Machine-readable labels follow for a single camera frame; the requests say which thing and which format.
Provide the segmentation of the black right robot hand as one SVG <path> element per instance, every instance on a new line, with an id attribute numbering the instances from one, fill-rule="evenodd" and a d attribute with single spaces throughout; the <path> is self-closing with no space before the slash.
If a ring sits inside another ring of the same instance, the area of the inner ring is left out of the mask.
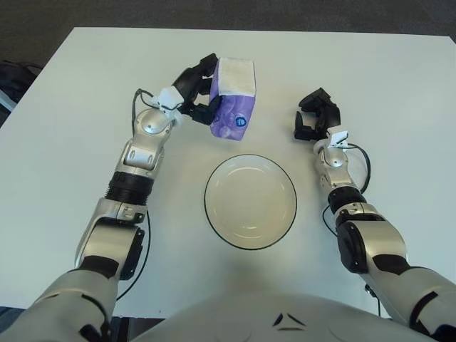
<path id="1" fill-rule="evenodd" d="M 297 140 L 325 139 L 329 128 L 341 124 L 340 110 L 323 88 L 318 88 L 304 97 L 299 102 L 299 108 L 301 111 L 296 113 L 294 123 L 294 138 Z M 311 114 L 316 119 L 313 127 L 304 125 L 304 114 Z"/>

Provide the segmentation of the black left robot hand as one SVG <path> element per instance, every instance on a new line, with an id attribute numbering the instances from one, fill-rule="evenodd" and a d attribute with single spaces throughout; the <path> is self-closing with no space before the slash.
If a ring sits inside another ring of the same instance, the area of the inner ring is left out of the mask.
<path id="1" fill-rule="evenodd" d="M 204 125 L 212 124 L 222 98 L 216 95 L 208 105 L 196 105 L 195 99 L 198 95 L 210 94 L 217 62 L 217 55 L 211 53 L 196 66 L 186 68 L 172 84 L 183 98 L 183 103 L 177 107 L 179 112 Z"/>

